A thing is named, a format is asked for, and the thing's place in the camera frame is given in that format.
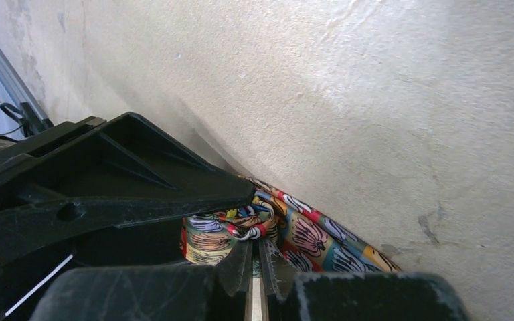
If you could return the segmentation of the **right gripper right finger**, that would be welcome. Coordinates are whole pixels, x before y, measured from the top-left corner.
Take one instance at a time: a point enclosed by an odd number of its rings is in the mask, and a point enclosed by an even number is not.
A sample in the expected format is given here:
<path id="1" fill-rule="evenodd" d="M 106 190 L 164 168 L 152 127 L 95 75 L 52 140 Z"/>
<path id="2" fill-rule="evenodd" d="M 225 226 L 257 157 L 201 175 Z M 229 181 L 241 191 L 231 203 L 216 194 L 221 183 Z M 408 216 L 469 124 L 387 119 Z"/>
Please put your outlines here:
<path id="1" fill-rule="evenodd" d="M 269 320 L 469 320 L 455 289 L 419 272 L 300 272 L 258 245 Z"/>

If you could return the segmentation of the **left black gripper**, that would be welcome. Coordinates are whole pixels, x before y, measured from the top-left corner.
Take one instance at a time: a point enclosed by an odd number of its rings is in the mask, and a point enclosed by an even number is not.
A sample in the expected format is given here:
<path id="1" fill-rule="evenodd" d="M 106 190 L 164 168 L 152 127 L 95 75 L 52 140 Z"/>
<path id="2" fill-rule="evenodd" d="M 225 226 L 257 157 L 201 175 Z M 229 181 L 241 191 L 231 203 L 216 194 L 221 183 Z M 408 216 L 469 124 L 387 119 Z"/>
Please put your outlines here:
<path id="1" fill-rule="evenodd" d="M 164 220 L 244 206 L 253 194 L 132 112 L 25 140 L 0 135 L 0 317 L 55 268 L 182 261 L 183 222 Z"/>

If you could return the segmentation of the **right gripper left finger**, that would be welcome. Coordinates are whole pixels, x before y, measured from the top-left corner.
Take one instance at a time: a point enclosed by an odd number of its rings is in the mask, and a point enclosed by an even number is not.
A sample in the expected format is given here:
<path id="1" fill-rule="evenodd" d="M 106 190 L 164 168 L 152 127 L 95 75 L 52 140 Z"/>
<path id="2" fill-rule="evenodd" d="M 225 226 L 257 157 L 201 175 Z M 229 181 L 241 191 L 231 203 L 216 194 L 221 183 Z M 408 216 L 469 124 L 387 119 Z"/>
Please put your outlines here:
<path id="1" fill-rule="evenodd" d="M 80 268 L 60 275 L 32 320 L 246 320 L 249 243 L 217 265 Z"/>

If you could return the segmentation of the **colourful patterned tie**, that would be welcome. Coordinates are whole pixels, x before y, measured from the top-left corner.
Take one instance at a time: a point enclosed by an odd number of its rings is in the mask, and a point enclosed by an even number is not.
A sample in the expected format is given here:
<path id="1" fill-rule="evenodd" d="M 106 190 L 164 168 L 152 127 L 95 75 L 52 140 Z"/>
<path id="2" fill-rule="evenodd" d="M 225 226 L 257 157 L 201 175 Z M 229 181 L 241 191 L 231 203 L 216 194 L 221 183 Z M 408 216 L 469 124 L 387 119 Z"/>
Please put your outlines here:
<path id="1" fill-rule="evenodd" d="M 217 265 L 239 243 L 266 248 L 302 272 L 397 272 L 399 267 L 350 230 L 297 198 L 255 178 L 249 205 L 183 219 L 179 248 L 187 261 Z"/>

